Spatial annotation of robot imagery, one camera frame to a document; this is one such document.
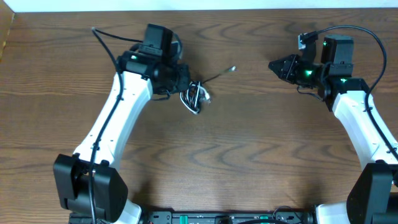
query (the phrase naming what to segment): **brown wooden surface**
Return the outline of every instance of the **brown wooden surface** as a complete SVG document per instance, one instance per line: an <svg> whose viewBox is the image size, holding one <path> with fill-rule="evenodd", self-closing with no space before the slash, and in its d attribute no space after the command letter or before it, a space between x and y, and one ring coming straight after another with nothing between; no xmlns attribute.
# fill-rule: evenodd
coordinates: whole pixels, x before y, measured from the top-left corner
<svg viewBox="0 0 398 224"><path fill-rule="evenodd" d="M90 28L142 38L148 22L179 34L193 78L239 72L207 85L213 101L199 116L178 96L147 104L121 164L133 202L272 210L345 200L361 172L348 135L323 103L267 68L298 52L300 32L354 24L380 36L389 61L374 97L398 136L398 9L18 14L0 63L0 222L66 222L52 164L86 136L114 75ZM354 75L372 83L382 62L375 41L336 32L354 37ZM115 55L129 47L106 42Z"/></svg>
<svg viewBox="0 0 398 224"><path fill-rule="evenodd" d="M14 18L14 12L3 0L0 0L0 60L3 48L6 46L12 18Z"/></svg>

